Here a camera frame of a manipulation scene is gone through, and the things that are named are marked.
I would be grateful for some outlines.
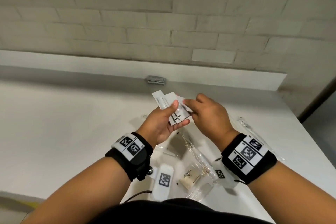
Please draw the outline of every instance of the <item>forearm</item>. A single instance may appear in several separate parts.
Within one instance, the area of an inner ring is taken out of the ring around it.
[[[336,199],[281,162],[249,188],[278,224],[336,223]]]
[[[54,192],[23,223],[87,223],[119,204],[130,183],[124,169],[113,158],[104,157]]]

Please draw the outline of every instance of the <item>wrist strap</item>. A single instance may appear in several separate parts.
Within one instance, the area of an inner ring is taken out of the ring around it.
[[[277,162],[275,155],[260,141],[242,133],[223,150],[222,156],[222,163],[246,184],[257,179]]]
[[[152,153],[152,146],[141,135],[132,132],[131,134],[120,137],[118,141],[112,145],[112,149],[105,154],[105,157],[114,158],[124,169],[132,182],[135,178],[138,178],[140,181],[145,179],[147,171],[149,170]]]

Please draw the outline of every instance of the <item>qr code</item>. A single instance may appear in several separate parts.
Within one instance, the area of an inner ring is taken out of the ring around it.
[[[123,140],[120,141],[120,144],[124,147],[127,147],[133,140],[129,137],[125,137]]]
[[[255,140],[255,139],[252,139],[251,141],[250,141],[250,145],[252,145],[256,150],[260,150],[261,148],[262,148],[262,144],[261,143],[259,143],[257,140]]]
[[[252,148],[248,145],[245,146],[245,148],[240,152],[243,157],[245,157],[247,160],[251,160],[255,154],[257,154]]]
[[[136,143],[132,143],[127,150],[133,155],[135,156],[141,149],[140,147],[136,144]]]
[[[170,175],[166,175],[164,173],[161,173],[160,179],[159,179],[159,184],[165,187],[169,187],[170,183]]]
[[[239,169],[243,169],[243,167],[246,165],[246,161],[239,155],[233,159],[233,163],[235,163]]]
[[[224,176],[222,170],[219,169],[219,170],[215,170],[215,171],[216,171],[216,173],[217,173],[217,175],[220,179],[225,179],[225,176]]]

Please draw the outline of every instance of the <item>cord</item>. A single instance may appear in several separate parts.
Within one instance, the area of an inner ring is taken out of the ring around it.
[[[243,183],[243,184],[245,184],[246,185],[246,183],[245,182],[243,182],[243,181],[241,181],[241,180],[234,180],[235,182],[241,182],[241,183]]]
[[[132,198],[142,194],[142,193],[151,193],[152,191],[151,190],[144,190],[144,191],[141,191],[139,193],[136,193],[135,195],[131,196],[128,200],[126,200],[124,203],[128,202],[129,200],[131,200]]]

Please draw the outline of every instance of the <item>black wristband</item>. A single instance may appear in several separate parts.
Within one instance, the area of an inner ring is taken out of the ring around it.
[[[135,178],[142,181],[149,170],[153,148],[141,135],[136,132],[132,132],[132,134],[136,136],[145,147],[139,150],[131,160],[128,160],[123,153],[114,147],[105,154],[105,157],[114,158],[124,169],[131,182]]]
[[[275,155],[261,142],[242,133],[223,150],[222,156],[222,163],[246,184],[257,179],[277,162]]]

